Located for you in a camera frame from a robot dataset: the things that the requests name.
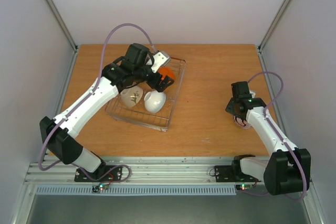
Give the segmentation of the floral cream bowl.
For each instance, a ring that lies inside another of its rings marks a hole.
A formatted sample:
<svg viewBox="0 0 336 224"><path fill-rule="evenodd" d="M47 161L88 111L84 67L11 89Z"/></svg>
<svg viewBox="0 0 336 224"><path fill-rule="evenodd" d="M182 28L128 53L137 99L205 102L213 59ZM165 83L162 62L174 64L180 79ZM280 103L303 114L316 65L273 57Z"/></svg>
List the floral cream bowl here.
<svg viewBox="0 0 336 224"><path fill-rule="evenodd" d="M124 89L120 96L122 103L128 108L132 108L140 102L143 96L143 89L138 86Z"/></svg>

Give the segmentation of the chrome wire dish rack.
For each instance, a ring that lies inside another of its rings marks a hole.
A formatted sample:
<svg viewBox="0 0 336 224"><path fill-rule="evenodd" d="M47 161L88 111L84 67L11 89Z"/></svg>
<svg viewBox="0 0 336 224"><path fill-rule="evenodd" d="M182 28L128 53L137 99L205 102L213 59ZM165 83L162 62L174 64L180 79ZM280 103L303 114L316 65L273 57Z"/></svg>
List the chrome wire dish rack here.
<svg viewBox="0 0 336 224"><path fill-rule="evenodd" d="M163 92L141 83L130 91L124 90L110 100L105 112L115 120L149 127L158 131L168 130L179 90L182 84L186 61L172 57L161 70L164 77L172 77L174 83Z"/></svg>

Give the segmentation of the white bowl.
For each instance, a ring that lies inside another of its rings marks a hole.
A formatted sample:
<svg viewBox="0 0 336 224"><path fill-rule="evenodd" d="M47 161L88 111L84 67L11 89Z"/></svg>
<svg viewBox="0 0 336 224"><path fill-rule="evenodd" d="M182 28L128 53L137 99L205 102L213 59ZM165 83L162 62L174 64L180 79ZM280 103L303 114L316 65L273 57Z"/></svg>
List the white bowl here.
<svg viewBox="0 0 336 224"><path fill-rule="evenodd" d="M174 72L168 68L168 67L161 67L158 70L158 73L161 75L161 80L164 80L165 77L171 78L173 81L175 81L175 74Z"/></svg>
<svg viewBox="0 0 336 224"><path fill-rule="evenodd" d="M144 96L145 109L150 113L159 112L166 102L166 94L164 92L157 92L156 90L146 93Z"/></svg>

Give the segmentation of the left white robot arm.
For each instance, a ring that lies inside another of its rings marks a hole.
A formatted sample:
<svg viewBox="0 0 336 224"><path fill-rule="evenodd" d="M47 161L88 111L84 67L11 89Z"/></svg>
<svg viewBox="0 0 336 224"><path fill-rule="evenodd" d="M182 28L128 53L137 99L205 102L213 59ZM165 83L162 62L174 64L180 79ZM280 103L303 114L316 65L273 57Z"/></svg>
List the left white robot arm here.
<svg viewBox="0 0 336 224"><path fill-rule="evenodd" d="M151 53L144 45L131 44L125 56L101 69L90 88L69 108L53 119L46 116L40 121L42 153L50 150L65 165L76 165L92 180L102 180L106 174L102 159L79 144L76 137L86 123L122 91L142 82L158 92L172 85L172 78L159 73L170 60L163 51Z"/></svg>

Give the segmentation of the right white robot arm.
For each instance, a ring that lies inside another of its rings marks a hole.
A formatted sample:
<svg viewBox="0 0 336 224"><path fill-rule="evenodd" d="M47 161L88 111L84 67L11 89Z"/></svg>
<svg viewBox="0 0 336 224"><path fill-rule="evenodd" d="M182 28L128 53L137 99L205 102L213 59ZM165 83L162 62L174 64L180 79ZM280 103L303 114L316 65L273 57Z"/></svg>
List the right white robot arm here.
<svg viewBox="0 0 336 224"><path fill-rule="evenodd" d="M309 189L311 155L305 148L298 148L275 123L266 104L250 91L246 81L231 85L232 97L226 112L242 129L255 130L269 154L268 161L254 155L235 156L232 175L237 180L251 176L265 184L271 195L300 192Z"/></svg>

